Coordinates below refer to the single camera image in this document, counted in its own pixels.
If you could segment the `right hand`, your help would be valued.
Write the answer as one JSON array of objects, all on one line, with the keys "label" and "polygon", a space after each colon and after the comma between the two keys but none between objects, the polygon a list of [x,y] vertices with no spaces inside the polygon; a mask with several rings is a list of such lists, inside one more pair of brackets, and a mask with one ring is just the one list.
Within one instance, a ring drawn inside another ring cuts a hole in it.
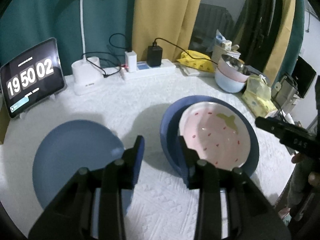
[{"label": "right hand", "polygon": [[295,154],[291,161],[295,164],[292,175],[294,187],[302,191],[310,185],[319,190],[319,166],[316,166],[312,159],[302,153]]}]

